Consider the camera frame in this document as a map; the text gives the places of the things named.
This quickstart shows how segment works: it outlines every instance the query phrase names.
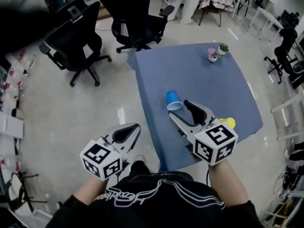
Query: chair backrest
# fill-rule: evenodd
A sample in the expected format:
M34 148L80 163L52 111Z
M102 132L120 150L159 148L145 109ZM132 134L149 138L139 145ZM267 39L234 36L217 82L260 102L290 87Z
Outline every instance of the chair backrest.
M126 24L134 40L145 35L150 0L100 0L113 17L112 32L121 35L119 24Z
M283 34L283 42L280 45L280 48L289 52L291 47L295 43L295 40L297 39L298 34L293 27L291 27L289 29L284 29L284 30L285 31Z
M55 25L57 27L60 27L71 19L71 14L68 9L72 6L76 7L80 12L88 7L84 0L74 0L69 2L55 13Z
M67 70L77 71L88 68L92 63L87 60L83 47L89 47L99 55L101 38L95 33L95 25L100 2L95 2L82 11L76 20L70 20L53 31L46 42L59 54L54 58Z

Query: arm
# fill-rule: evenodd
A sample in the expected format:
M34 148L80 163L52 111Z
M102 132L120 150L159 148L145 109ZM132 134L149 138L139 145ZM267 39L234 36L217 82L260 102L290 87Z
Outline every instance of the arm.
M79 191L72 195L59 210L54 214L53 218L47 224L46 228L73 228L81 227L85 222L88 205L94 199L105 192L106 181L101 181L93 176L82 186Z
M74 194L74 197L80 202L90 205L98 195L105 193L107 183L108 180L102 181L93 176Z
M227 160L209 166L209 176L211 187L227 207L248 202L247 192Z

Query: white pot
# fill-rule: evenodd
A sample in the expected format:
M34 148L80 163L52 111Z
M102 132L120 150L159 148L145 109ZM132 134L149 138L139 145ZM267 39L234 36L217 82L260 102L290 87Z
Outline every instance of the white pot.
M213 58L213 57L208 57L210 62L215 62L217 60L217 58Z
M222 51L222 50L220 49L220 47L218 47L218 53L219 53L220 55L225 55L225 54L226 54L226 52Z

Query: white graphic print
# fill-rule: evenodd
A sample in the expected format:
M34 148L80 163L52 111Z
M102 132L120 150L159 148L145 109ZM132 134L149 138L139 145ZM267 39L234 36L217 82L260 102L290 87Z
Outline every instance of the white graphic print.
M110 187L105 191L105 194L99 195L95 200L105 199L108 201L114 199L114 206L122 208L129 207L136 202L143 204L145 200L152 198L157 193L163 183L173 185L181 198L197 208L205 208L210 205L218 205L221 207L221 209L225 207L224 202L218 200L214 196L199 196L184 188L180 183L175 181L168 181L166 179L159 180L157 182L156 188L148 191L142 191L136 194L123 192L118 188Z

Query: white box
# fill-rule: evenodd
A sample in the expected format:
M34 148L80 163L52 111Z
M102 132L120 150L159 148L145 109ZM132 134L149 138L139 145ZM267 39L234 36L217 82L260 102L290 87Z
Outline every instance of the white box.
M237 133L226 122L194 135L193 154L213 166L232 154Z
M84 169L103 181L123 169L120 153L94 140L81 151L80 158Z

